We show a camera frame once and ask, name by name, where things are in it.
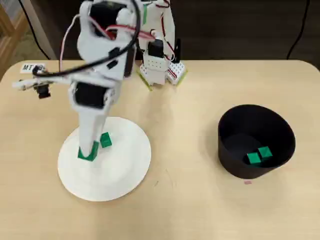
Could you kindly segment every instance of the label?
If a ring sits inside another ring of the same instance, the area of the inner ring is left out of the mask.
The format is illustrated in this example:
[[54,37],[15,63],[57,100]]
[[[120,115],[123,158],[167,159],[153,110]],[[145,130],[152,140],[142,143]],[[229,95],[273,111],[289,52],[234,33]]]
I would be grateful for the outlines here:
[[36,66],[41,66],[44,68],[46,65],[44,63],[24,63],[21,67],[20,73],[21,74],[32,74],[33,69]]

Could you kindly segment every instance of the red wire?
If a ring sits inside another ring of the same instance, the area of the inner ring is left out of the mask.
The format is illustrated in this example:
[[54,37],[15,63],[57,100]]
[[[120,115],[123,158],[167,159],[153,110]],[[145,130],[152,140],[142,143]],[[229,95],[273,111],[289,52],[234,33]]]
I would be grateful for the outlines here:
[[168,72],[176,79],[177,75],[169,68]]
[[164,14],[163,13],[161,15],[161,27],[162,27],[163,37],[166,37],[165,20],[164,20]]
[[168,0],[163,0],[167,5],[166,6],[162,6],[162,5],[158,5],[158,4],[156,4],[156,6],[158,7],[158,8],[161,8],[161,9],[168,9],[168,8],[170,8],[170,2],[168,1]]
[[[162,13],[162,15],[161,15],[161,27],[162,27],[163,38],[164,38],[165,42],[168,44],[168,46],[169,46],[169,48],[171,49],[171,51],[174,53],[174,52],[175,52],[174,48],[171,46],[170,42],[168,42],[168,41],[166,40],[166,29],[165,29],[165,20],[164,20],[164,18],[165,18],[165,17],[164,17],[164,14]],[[167,60],[171,61],[171,59],[169,59],[167,55],[164,55],[164,57],[165,57]]]
[[[127,25],[123,25],[123,24],[110,25],[110,26],[107,27],[107,29],[108,29],[108,28],[118,28],[118,27],[119,27],[119,28],[130,29],[130,30],[132,30],[132,31],[135,31],[135,30],[136,30],[134,27],[127,26]],[[108,36],[109,36],[112,40],[114,40],[114,39],[115,39],[115,34],[114,34],[113,32],[107,31],[107,29],[106,29],[105,32],[108,34]],[[148,37],[150,37],[150,38],[152,38],[152,39],[155,39],[155,37],[152,36],[152,34],[150,34],[149,32],[140,31],[140,34],[144,34],[144,35],[146,35],[146,36],[148,36]]]

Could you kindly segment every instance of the green block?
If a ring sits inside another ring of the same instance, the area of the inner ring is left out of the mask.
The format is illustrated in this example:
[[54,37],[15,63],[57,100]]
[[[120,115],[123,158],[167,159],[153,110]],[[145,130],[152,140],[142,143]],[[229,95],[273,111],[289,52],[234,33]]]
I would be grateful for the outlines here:
[[273,156],[270,151],[270,148],[267,146],[260,147],[260,148],[258,148],[258,150],[259,150],[259,153],[262,157],[262,160],[267,160],[268,158],[271,158]]
[[103,149],[112,146],[112,141],[108,132],[101,135],[100,143]]
[[148,16],[148,5],[143,5],[143,22],[142,25],[145,25],[147,23],[147,16]]
[[79,151],[78,151],[78,158],[79,159],[83,159],[83,160],[88,160],[90,162],[93,162],[97,155],[98,155],[98,150],[99,150],[99,142],[97,141],[94,141],[93,142],[93,146],[92,146],[92,150],[91,150],[91,153],[88,157],[85,157],[79,147]]
[[248,153],[247,156],[251,165],[256,165],[261,163],[259,154],[257,152]]

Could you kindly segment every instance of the floor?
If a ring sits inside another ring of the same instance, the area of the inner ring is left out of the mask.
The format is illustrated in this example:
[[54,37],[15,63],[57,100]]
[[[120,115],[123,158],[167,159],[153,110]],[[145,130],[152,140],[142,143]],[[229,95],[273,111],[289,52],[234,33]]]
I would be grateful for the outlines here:
[[38,49],[34,36],[28,28],[16,47],[10,66],[24,60],[46,60],[46,57]]

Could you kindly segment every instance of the wooden cabinet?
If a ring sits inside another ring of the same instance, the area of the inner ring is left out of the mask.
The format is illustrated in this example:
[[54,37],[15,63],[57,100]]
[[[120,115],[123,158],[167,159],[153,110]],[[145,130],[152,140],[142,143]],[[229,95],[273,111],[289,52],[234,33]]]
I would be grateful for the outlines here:
[[9,67],[9,60],[27,24],[18,0],[0,0],[0,76]]

